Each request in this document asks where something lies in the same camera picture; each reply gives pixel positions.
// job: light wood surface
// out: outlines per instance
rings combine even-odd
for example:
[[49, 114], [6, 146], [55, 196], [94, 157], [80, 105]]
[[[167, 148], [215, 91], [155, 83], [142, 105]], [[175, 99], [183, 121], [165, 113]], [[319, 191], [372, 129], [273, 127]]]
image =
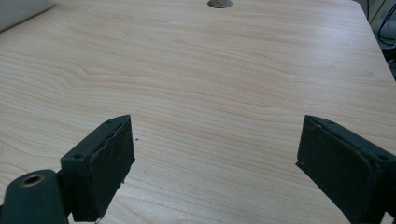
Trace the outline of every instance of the light wood surface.
[[100, 223], [347, 223], [294, 165], [305, 114], [396, 153], [394, 79], [348, 0], [57, 0], [0, 34], [0, 98], [1, 201], [131, 114]]

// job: screw hole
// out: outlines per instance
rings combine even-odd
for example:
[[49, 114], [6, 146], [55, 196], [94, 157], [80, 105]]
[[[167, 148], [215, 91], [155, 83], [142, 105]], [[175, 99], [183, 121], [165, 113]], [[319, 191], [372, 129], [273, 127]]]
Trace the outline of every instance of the screw hole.
[[73, 158], [76, 159], [76, 160], [81, 159], [81, 158], [83, 158], [83, 157], [84, 157], [84, 154], [83, 154], [83, 153], [78, 153], [78, 154], [76, 154], [76, 155], [73, 156]]
[[29, 177], [26, 177], [22, 182], [20, 183], [20, 186], [23, 188], [27, 187], [32, 187], [33, 185], [36, 185], [43, 181], [45, 178], [44, 175], [31, 175]]
[[387, 156], [384, 156], [384, 155], [377, 155], [377, 157], [378, 157], [380, 160], [383, 160], [383, 161], [387, 161], [387, 160], [389, 159]]

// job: white object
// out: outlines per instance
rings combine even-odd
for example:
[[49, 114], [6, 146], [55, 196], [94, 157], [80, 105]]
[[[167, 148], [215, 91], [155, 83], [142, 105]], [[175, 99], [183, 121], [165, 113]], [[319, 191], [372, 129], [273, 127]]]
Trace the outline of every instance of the white object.
[[53, 7], [54, 0], [0, 0], [0, 32]]

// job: wood grain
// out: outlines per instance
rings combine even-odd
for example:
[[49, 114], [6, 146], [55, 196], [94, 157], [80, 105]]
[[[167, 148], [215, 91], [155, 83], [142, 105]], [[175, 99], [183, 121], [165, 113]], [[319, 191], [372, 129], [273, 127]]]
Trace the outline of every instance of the wood grain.
[[294, 165], [305, 114], [396, 153], [396, 86], [351, 1], [58, 0], [0, 34], [0, 98], [1, 201], [131, 114], [100, 223], [347, 223]]

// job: cable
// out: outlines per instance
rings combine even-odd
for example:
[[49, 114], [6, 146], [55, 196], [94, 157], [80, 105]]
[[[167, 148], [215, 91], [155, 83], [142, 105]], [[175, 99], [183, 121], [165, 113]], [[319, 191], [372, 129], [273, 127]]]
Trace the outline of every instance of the cable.
[[393, 15], [393, 12], [394, 12], [395, 10], [396, 10], [396, 4], [393, 5], [393, 7], [390, 9], [390, 11], [388, 12], [388, 14], [387, 14], [387, 16], [385, 17], [385, 19], [382, 21], [381, 26], [379, 27], [378, 33], [377, 33], [377, 35], [378, 35], [378, 40], [379, 40], [381, 43], [383, 43], [383, 44], [385, 44], [385, 45], [388, 45], [388, 46], [393, 46], [394, 44], [387, 43], [387, 42], [383, 41], [383, 39], [385, 39], [385, 40], [395, 40], [395, 39], [383, 37], [383, 36], [381, 35], [381, 30], [382, 30], [382, 28], [384, 27], [385, 23], [387, 23], [387, 21], [388, 21], [388, 20], [390, 19], [390, 17]]
[[389, 20], [388, 20], [388, 22], [387, 22], [388, 33], [390, 34], [390, 37], [391, 37], [392, 39], [396, 39], [396, 36], [394, 36], [393, 33], [392, 33], [392, 31], [390, 30], [390, 23], [391, 23], [391, 22], [392, 22], [392, 19], [389, 18]]
[[370, 16], [369, 16], [370, 7], [369, 7], [369, 5], [370, 5], [370, 0], [367, 0], [366, 6], [367, 6], [367, 21], [368, 21], [368, 22], [370, 22]]

